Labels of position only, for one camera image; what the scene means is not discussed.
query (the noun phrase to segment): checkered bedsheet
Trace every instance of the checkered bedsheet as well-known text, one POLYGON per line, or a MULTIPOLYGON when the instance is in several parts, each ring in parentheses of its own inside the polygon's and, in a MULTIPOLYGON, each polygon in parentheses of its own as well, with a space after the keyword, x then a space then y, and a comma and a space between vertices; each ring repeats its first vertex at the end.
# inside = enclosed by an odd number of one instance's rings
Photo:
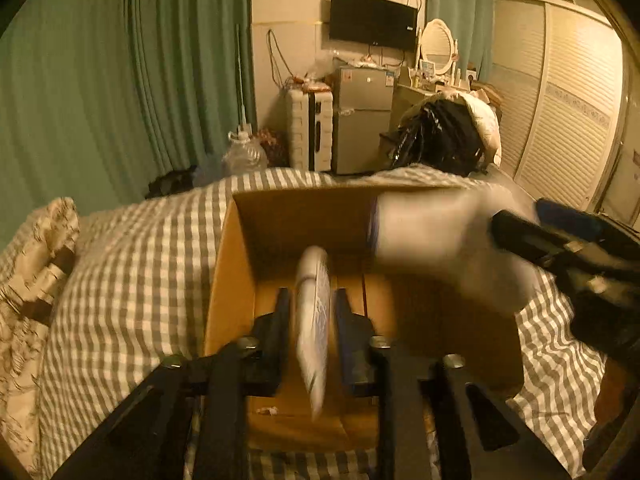
MULTIPOLYGON (((267 170, 81 219, 79 259, 57 306, 41 375, 46 478, 164 356, 198 354, 232 194, 333 184, 322 174, 267 170)), ((425 166, 353 184, 488 185, 425 166)), ((32 214, 0 253, 0 280, 10 271, 34 218, 32 214)), ((510 405, 576 476, 581 472, 582 440, 595 422, 593 405, 604 359, 572 338, 571 311, 552 278, 540 271, 536 297, 517 317, 525 384, 510 405)), ((249 460, 256 480, 364 480, 375 467, 372 450, 252 450, 249 460)))

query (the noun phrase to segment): green curtain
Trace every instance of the green curtain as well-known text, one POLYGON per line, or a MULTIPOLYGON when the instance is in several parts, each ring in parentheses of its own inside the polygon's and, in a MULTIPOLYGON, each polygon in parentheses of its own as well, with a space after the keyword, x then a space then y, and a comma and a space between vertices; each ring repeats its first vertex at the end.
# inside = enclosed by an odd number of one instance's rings
POLYGON ((54 197, 84 215, 219 160, 241 87, 255 124, 249 23, 249 0, 27 0, 0 37, 0 249, 54 197))
POLYGON ((478 79, 486 81, 492 65, 494 0, 427 0, 426 20, 440 18, 458 40, 463 71, 469 62, 478 70, 478 79))

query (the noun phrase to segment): refrigerator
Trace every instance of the refrigerator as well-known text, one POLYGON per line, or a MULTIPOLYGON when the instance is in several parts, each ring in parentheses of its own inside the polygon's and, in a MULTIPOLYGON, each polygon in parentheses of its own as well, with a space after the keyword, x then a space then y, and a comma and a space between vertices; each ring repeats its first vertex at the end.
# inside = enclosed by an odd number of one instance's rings
POLYGON ((380 150, 391 118, 394 72, 344 66, 335 73, 332 170, 357 174, 384 170, 380 150))

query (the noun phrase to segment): cardboard box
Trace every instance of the cardboard box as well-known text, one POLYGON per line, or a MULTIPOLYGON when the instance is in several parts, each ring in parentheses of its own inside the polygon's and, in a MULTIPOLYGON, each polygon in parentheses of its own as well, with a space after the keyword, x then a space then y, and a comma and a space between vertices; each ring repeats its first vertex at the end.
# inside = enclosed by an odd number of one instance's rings
MULTIPOLYGON (((434 193, 438 188, 431 188, 434 193)), ((379 334, 402 341, 417 355, 465 357, 469 371, 505 398, 523 383, 518 331, 503 317, 462 299, 423 275, 376 266, 367 245, 372 204, 382 192, 420 187, 334 187, 239 193, 229 203, 214 274, 205 354, 245 335, 254 318, 272 312, 278 288, 294 297, 296 266, 305 248, 329 254, 332 288, 347 289, 351 307, 379 334)), ((292 304, 291 327, 294 327, 292 304)), ((287 370, 272 399, 248 400, 249 446, 265 450, 367 449, 376 445, 375 399, 353 399, 342 387, 334 320, 330 323, 326 395, 311 419, 308 395, 291 332, 287 370), (277 415, 261 414, 276 407, 277 415)))

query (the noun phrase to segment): television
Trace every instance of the television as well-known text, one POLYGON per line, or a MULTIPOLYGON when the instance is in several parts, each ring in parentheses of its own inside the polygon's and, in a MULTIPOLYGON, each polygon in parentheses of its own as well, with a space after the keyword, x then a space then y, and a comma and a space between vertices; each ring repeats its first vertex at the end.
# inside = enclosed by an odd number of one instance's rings
POLYGON ((389 0, 331 0, 329 39, 415 49, 418 10, 389 0))

